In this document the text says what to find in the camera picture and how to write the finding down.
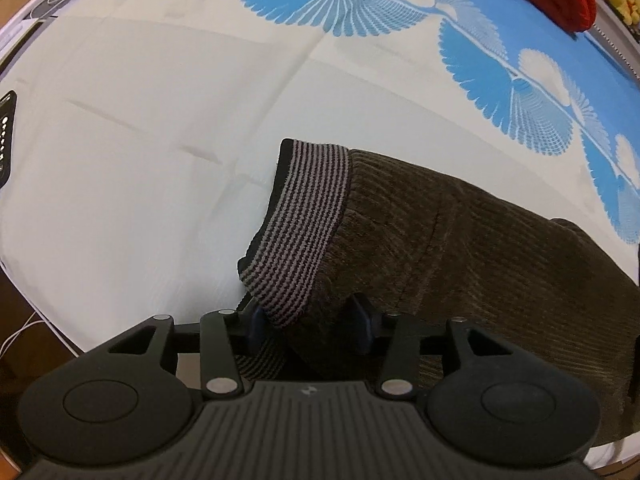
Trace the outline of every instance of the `metal screw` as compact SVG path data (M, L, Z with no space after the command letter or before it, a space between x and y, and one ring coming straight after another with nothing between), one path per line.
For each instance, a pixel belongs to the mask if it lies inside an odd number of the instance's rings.
M389 310L382 315L382 325L387 328L394 328L400 319L400 313L395 310Z
M207 381L207 390L214 394L230 394L238 389L238 383L229 377L216 377Z
M238 313L231 308L223 308L218 314L225 318L225 325L230 326L238 322Z
M404 379L387 379L380 386L383 392L389 395L393 395L395 397L406 395L414 389L414 386Z

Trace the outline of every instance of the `silver rivet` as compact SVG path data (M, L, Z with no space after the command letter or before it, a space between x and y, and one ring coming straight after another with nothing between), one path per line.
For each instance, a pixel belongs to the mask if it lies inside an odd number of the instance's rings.
M238 383L229 377L216 377L207 381L207 390L214 394L230 394L238 389Z
M408 394L414 389L414 386L404 379L387 379L380 386L383 392L393 396L401 396Z
M400 313L395 310L389 310L382 315L382 325L386 328L395 328L400 319Z

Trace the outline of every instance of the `blue bird pattern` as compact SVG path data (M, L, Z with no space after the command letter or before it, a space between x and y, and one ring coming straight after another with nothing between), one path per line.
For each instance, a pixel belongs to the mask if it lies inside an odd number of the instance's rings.
M406 0L241 1L274 24L318 27L336 37L391 34L414 27L430 14L439 15L444 65L484 118L531 151L551 156L567 150L578 126L594 187L611 225L622 240L638 243L640 191L620 170L610 135L590 101L565 77L572 106L564 106L535 81L535 74L532 78L512 66L497 27L471 0L434 0L428 8ZM640 168L640 158L636 153L634 157Z

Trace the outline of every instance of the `blue feather pattern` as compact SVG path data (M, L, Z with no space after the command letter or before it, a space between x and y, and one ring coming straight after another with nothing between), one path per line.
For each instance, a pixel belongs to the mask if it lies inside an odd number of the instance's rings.
M531 83L475 45L451 23L440 26L440 53L466 97L497 128L543 155L560 155L571 143L572 120Z
M568 74L562 72L562 81L569 91L569 96L573 102L571 113L575 116L578 123L582 124L587 130L591 139L604 150L607 155L611 156L611 141L609 133L598 118L596 111L590 104L587 96L578 88L578 85L571 79Z
M242 0L259 16L286 25L322 27L334 36L377 36L409 28L424 12L398 0Z
M560 155L571 143L573 121L549 96L528 81L516 78L511 96L509 136L530 150Z
M500 39L498 28L471 0L436 0L436 6L445 4L455 10L456 23L476 38L482 46L506 59L507 50Z
M638 190L629 184L621 174L616 175L611 162L586 135L582 135L582 147L587 158L593 185L611 225L626 243L637 244L640 239Z
M440 54L466 97L504 134L509 132L511 76L447 20L440 26Z

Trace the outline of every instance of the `bedsheet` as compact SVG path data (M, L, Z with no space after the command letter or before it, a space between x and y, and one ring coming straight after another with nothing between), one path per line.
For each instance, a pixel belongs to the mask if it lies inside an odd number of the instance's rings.
M637 281L640 92L525 0L73 0L9 89L0 264L84 350L238 303L284 137L572 220Z

